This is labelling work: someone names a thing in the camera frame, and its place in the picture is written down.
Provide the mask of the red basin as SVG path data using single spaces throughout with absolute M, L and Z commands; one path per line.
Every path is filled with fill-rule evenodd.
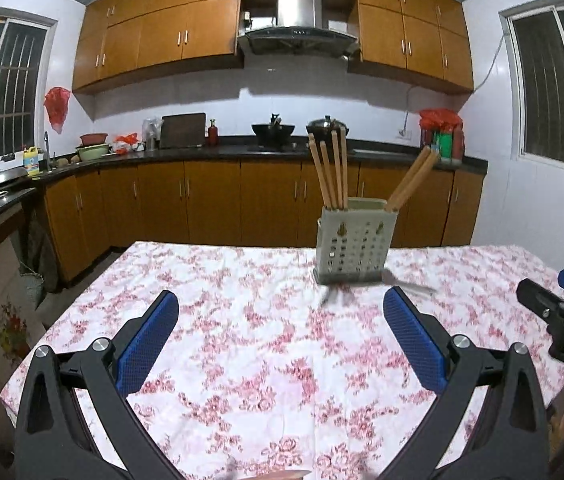
M 91 146 L 105 144 L 107 139 L 106 133 L 86 133 L 80 137 L 81 146 Z

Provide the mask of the floral pink white tablecloth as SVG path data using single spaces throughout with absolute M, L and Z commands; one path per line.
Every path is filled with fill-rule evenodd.
M 383 316 L 389 286 L 332 290 L 314 281 L 315 249 L 134 243 L 36 346 L 80 351 L 144 313 L 163 289 L 179 319 L 146 382 L 127 401 L 191 479 L 279 469 L 307 479 L 376 476 L 435 400 Z M 392 249 L 386 266 L 421 312 L 476 346 L 532 354 L 544 402 L 564 386 L 546 324 L 522 307 L 523 278 L 564 298 L 555 271 L 518 246 Z

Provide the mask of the steel faucet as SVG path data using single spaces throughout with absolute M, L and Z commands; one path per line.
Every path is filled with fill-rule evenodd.
M 43 133 L 43 162 L 44 162 L 44 170 L 51 170 L 52 169 L 52 160 L 51 160 L 51 154 L 50 154 L 50 139 L 49 139 L 49 133 L 47 132 L 47 130 L 44 130 Z

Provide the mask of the brown upper kitchen cabinets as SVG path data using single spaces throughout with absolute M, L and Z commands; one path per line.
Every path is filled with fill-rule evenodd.
M 357 0 L 360 52 L 353 74 L 465 94 L 471 47 L 457 0 Z M 240 67 L 241 0 L 96 0 L 88 5 L 73 88 L 98 93 L 161 76 Z

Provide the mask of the green basin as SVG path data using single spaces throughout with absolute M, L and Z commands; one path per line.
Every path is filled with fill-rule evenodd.
M 108 154 L 110 147 L 106 143 L 78 146 L 77 155 L 82 162 L 98 159 Z

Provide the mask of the red hanging plastic bag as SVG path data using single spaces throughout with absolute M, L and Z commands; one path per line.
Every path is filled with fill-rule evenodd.
M 53 87 L 44 96 L 43 105 L 51 128 L 61 134 L 68 114 L 68 104 L 72 92 L 63 87 Z

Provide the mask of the brown kitchen cabinets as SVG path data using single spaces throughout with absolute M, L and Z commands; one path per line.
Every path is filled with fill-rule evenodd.
M 387 200 L 406 162 L 348 162 L 353 197 Z M 485 167 L 434 169 L 402 206 L 391 248 L 471 243 Z M 322 195 L 310 160 L 168 160 L 96 165 L 44 185 L 62 280 L 137 240 L 316 247 Z
M 471 47 L 457 0 L 357 0 L 360 52 L 353 74 L 465 94 Z M 96 0 L 88 5 L 73 88 L 98 93 L 161 76 L 240 67 L 241 0 Z

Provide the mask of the steel range hood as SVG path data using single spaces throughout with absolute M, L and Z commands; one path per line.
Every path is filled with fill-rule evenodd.
M 252 55 L 355 58 L 357 0 L 241 0 L 238 44 Z

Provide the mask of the red plastic bag on counter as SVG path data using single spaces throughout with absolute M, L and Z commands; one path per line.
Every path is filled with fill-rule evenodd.
M 136 133 L 121 134 L 115 136 L 112 144 L 112 152 L 119 155 L 139 153 L 144 151 L 144 143 Z

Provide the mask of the yellow detergent bottle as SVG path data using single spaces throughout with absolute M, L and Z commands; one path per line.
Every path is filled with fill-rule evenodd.
M 39 150 L 36 146 L 25 148 L 23 151 L 23 166 L 29 177 L 40 173 Z

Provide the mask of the brown lower kitchen cabinets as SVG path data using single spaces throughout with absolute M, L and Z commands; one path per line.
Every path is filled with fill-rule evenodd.
M 406 162 L 348 162 L 353 197 L 387 200 Z M 434 169 L 402 206 L 391 248 L 471 243 L 485 167 Z M 310 160 L 168 160 L 96 165 L 44 185 L 62 280 L 137 240 L 316 247 L 322 195 Z

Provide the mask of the pale green perforated utensil holder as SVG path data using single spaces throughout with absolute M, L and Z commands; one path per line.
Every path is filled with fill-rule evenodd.
M 398 214 L 386 201 L 351 197 L 347 209 L 322 209 L 314 278 L 320 285 L 382 281 Z

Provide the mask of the black wok on stove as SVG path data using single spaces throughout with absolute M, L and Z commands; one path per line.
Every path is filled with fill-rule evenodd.
M 294 125 L 284 124 L 280 114 L 272 114 L 266 124 L 254 124 L 250 128 L 263 148 L 283 148 L 295 130 Z

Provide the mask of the red plastic bag with bottles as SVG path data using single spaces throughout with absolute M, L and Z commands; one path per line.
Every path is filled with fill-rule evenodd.
M 448 108 L 420 110 L 420 144 L 439 154 L 442 162 L 460 165 L 464 156 L 463 120 Z

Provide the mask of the black pot with lid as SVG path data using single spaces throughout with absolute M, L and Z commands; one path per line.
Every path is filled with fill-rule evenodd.
M 332 131 L 348 133 L 349 128 L 344 122 L 332 118 L 330 115 L 325 115 L 322 118 L 313 119 L 306 125 L 308 134 L 312 134 L 316 139 L 331 136 Z

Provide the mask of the dark wooden cutting board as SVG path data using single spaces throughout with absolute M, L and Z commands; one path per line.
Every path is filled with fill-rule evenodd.
M 160 149 L 198 148 L 204 145 L 205 125 L 205 113 L 164 116 L 160 129 Z

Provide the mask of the red bottle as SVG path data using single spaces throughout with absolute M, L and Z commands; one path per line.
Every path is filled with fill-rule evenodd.
M 207 140 L 208 146 L 217 146 L 218 145 L 219 134 L 218 134 L 218 127 L 216 125 L 215 119 L 211 119 L 210 122 L 209 122 L 206 140 Z

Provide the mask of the right barred window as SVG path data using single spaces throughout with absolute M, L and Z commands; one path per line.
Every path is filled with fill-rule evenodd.
M 536 0 L 502 19 L 512 65 L 514 150 L 564 169 L 564 0 Z

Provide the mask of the clear glass jar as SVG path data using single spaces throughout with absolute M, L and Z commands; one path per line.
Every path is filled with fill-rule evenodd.
M 147 151 L 154 151 L 160 147 L 160 130 L 163 121 L 159 117 L 148 118 L 142 124 L 142 136 Z

